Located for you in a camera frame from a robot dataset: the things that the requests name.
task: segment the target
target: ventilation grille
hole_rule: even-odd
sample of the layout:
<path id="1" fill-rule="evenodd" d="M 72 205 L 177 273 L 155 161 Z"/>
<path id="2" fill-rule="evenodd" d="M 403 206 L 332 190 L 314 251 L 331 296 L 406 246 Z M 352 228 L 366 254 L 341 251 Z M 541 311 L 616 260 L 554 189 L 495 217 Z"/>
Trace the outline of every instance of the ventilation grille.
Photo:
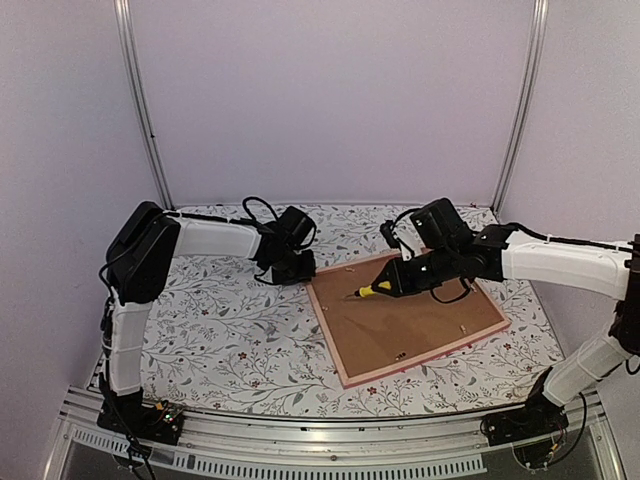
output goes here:
<path id="1" fill-rule="evenodd" d="M 127 455 L 128 442 L 115 435 L 76 426 L 74 441 L 118 456 Z M 481 455 L 411 465 L 373 467 L 287 467 L 227 462 L 199 454 L 176 452 L 168 463 L 151 463 L 224 480 L 420 480 L 460 478 L 484 473 Z"/>

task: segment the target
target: wooden frame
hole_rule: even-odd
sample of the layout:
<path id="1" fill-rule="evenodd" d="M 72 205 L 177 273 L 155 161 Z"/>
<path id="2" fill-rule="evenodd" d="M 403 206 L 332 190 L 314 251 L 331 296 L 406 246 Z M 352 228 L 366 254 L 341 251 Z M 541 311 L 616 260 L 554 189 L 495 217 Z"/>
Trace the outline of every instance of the wooden frame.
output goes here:
<path id="1" fill-rule="evenodd" d="M 323 275 L 326 275 L 328 273 L 333 273 L 333 272 L 337 272 L 340 270 L 344 270 L 346 272 L 349 271 L 354 271 L 355 268 L 358 265 L 362 265 L 364 263 L 367 262 L 378 262 L 378 261 L 382 261 L 383 259 L 387 259 L 387 258 L 392 258 L 393 256 L 396 256 L 397 254 L 395 253 L 383 253 L 383 254 L 379 254 L 379 255 L 375 255 L 372 257 L 368 257 L 362 260 L 356 260 L 356 261 L 352 261 L 352 262 L 347 262 L 347 263 L 343 263 L 343 264 L 339 264 L 339 265 L 335 265 L 332 267 L 327 267 L 327 268 L 323 268 L 318 270 L 317 272 L 317 277 L 319 278 Z M 340 354 L 340 350 L 338 348 L 338 345 L 336 344 L 336 340 L 332 334 L 331 331 L 331 327 L 329 325 L 329 322 L 327 321 L 327 318 L 325 316 L 325 308 L 321 305 L 320 300 L 318 298 L 318 295 L 316 293 L 316 290 L 314 288 L 314 282 L 312 281 L 311 283 L 307 284 L 307 291 L 309 293 L 309 297 L 311 299 L 311 303 L 313 305 L 313 309 L 316 313 L 316 316 L 318 318 L 318 322 L 320 323 L 320 326 L 322 328 L 322 331 L 324 333 L 325 339 L 327 341 L 327 346 L 329 348 L 329 351 L 331 353 L 331 357 L 333 358 L 333 361 L 335 363 L 336 369 L 338 371 L 338 375 L 340 377 L 340 380 L 342 382 L 342 385 L 345 388 L 348 387 L 354 387 L 356 385 L 360 385 L 362 383 L 366 383 L 366 382 L 371 382 L 373 380 L 391 375 L 393 373 L 414 367 L 416 365 L 419 365 L 421 363 L 426 362 L 427 360 L 432 360 L 438 357 L 441 357 L 443 355 L 446 355 L 448 353 L 451 353 L 455 350 L 458 350 L 462 347 L 465 347 L 471 343 L 477 342 L 483 338 L 486 338 L 496 332 L 505 330 L 506 328 L 508 328 L 511 324 L 510 320 L 506 317 L 506 315 L 504 314 L 504 312 L 500 309 L 500 307 L 497 305 L 497 303 L 495 302 L 495 300 L 482 288 L 482 286 L 478 283 L 474 283 L 473 284 L 473 288 L 475 292 L 479 292 L 482 294 L 482 297 L 484 297 L 484 299 L 486 299 L 487 301 L 487 308 L 490 308 L 492 310 L 494 310 L 496 312 L 496 321 L 495 323 L 493 323 L 492 325 L 486 327 L 486 328 L 482 328 L 479 331 L 474 331 L 473 333 L 470 334 L 466 334 L 465 331 L 465 327 L 464 325 L 461 325 L 460 328 L 462 329 L 463 332 L 463 338 L 459 339 L 458 341 L 454 341 L 454 342 L 450 342 L 447 344 L 444 344 L 438 348 L 435 348 L 433 350 L 429 350 L 423 354 L 420 355 L 415 355 L 412 356 L 410 358 L 407 359 L 398 359 L 396 358 L 393 363 L 388 364 L 387 366 L 384 366 L 383 368 L 375 368 L 372 369 L 369 372 L 366 373 L 360 373 L 360 374 L 356 374 L 356 375 L 349 375 L 347 372 L 347 368 L 345 367 L 345 363 L 343 362 L 343 358 Z M 431 297 L 427 296 L 427 297 L 422 297 L 424 299 L 424 301 L 431 301 Z M 368 299 L 361 299 L 361 300 L 354 300 L 357 302 L 365 302 L 368 301 Z M 450 305 L 447 308 L 455 308 L 454 305 Z M 451 316 L 452 318 L 452 322 L 453 321 L 458 321 L 458 319 L 456 319 L 455 315 Z"/>

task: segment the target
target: vertical metal post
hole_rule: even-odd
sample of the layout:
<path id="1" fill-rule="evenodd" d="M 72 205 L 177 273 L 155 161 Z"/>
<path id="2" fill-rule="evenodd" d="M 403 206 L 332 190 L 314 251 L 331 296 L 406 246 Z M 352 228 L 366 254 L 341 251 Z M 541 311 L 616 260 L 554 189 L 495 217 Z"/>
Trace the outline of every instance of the vertical metal post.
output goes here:
<path id="1" fill-rule="evenodd" d="M 124 64 L 129 78 L 129 86 L 133 102 L 138 113 L 138 123 L 142 132 L 149 166 L 156 183 L 156 188 L 160 195 L 160 202 L 164 208 L 174 208 L 167 177 L 160 161 L 158 152 L 158 144 L 153 133 L 151 118 L 147 108 L 147 101 L 144 96 L 142 87 L 142 77 L 140 75 L 140 67 L 138 65 L 138 56 L 136 54 L 136 46 L 133 36 L 133 25 L 131 23 L 131 12 L 129 10 L 129 0 L 115 0 L 116 19 L 118 21 L 118 31 L 120 33 L 120 44 L 122 46 L 122 55 Z"/>
<path id="2" fill-rule="evenodd" d="M 522 81 L 522 89 L 520 90 L 520 99 L 518 101 L 518 109 L 516 117 L 511 129 L 511 136 L 507 146 L 502 171 L 498 180 L 498 186 L 493 196 L 491 210 L 496 217 L 500 217 L 500 212 L 504 206 L 504 201 L 509 189 L 509 183 L 513 176 L 513 168 L 518 157 L 520 143 L 529 113 L 529 106 L 533 95 L 533 89 L 538 74 L 540 57 L 542 55 L 542 46 L 544 43 L 544 34 L 547 25 L 548 0 L 536 0 L 533 9 L 533 20 L 531 24 L 531 36 L 529 38 L 529 49 L 527 51 L 527 63 Z"/>

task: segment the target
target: metal frame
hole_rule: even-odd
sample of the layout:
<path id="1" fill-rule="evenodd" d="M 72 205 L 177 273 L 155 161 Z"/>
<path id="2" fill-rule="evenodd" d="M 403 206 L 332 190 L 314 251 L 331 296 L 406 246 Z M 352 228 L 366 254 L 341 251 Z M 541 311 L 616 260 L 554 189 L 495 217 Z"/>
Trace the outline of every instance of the metal frame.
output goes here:
<path id="1" fill-rule="evenodd" d="M 607 474 L 604 478 L 622 480 L 624 472 L 600 399 L 595 391 L 586 398 L 587 424 L 600 468 Z M 45 480 L 60 478 L 73 441 L 125 456 L 124 436 L 95 426 L 101 405 L 100 395 L 69 389 L 56 421 Z M 570 403 L 566 411 L 569 430 L 579 429 L 582 402 Z M 301 419 L 189 410 L 177 447 L 143 443 L 153 447 L 150 462 L 154 465 L 216 478 L 298 480 L 305 478 L 305 472 L 308 478 L 327 480 L 339 480 L 349 472 L 356 480 L 382 479 L 384 472 L 389 472 L 389 478 L 393 478 L 390 472 L 395 478 L 453 478 L 461 476 L 464 468 L 468 473 L 483 471 L 483 454 L 510 448 L 488 445 L 478 431 L 483 414 Z M 255 477 L 246 473 L 249 469 Z M 435 474 L 420 477 L 422 469 Z"/>
<path id="2" fill-rule="evenodd" d="M 174 209 L 171 193 L 169 192 L 169 184 L 164 173 L 158 144 L 153 133 L 151 125 L 151 117 L 147 101 L 144 96 L 144 88 L 142 87 L 142 77 L 140 74 L 140 66 L 138 64 L 138 55 L 136 53 L 136 44 L 133 36 L 133 24 L 131 22 L 131 11 L 129 9 L 129 0 L 114 0 L 116 8 L 116 19 L 118 21 L 118 31 L 120 33 L 120 44 L 122 46 L 122 56 L 129 78 L 129 86 L 133 102 L 138 114 L 138 122 L 140 131 L 144 141 L 147 158 L 151 173 L 160 195 L 160 202 L 164 208 Z"/>
<path id="3" fill-rule="evenodd" d="M 518 157 L 518 151 L 520 150 L 522 134 L 527 121 L 531 98 L 533 96 L 540 57 L 542 55 L 542 46 L 544 44 L 544 34 L 547 26 L 547 10 L 548 0 L 536 0 L 533 9 L 531 35 L 529 38 L 529 49 L 527 51 L 527 63 L 522 81 L 522 89 L 520 90 L 520 99 L 518 100 L 518 109 L 516 110 L 516 117 L 513 121 L 507 152 L 505 154 L 502 171 L 500 172 L 500 177 L 498 179 L 498 186 L 493 196 L 493 202 L 491 203 L 491 210 L 493 210 L 493 213 L 498 217 L 498 219 L 500 218 L 500 212 L 504 206 L 507 191 L 509 189 L 509 183 L 513 176 L 513 169 Z"/>

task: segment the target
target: leaf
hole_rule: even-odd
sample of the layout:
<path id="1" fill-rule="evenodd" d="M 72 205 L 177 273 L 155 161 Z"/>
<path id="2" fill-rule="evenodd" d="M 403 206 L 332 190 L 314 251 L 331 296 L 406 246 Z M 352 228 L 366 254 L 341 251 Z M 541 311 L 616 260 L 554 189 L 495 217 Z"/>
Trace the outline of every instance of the leaf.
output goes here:
<path id="1" fill-rule="evenodd" d="M 300 403 L 302 401 L 302 399 L 304 398 L 304 395 L 301 392 L 296 393 L 296 396 L 293 397 L 293 405 L 295 405 L 296 403 Z"/>

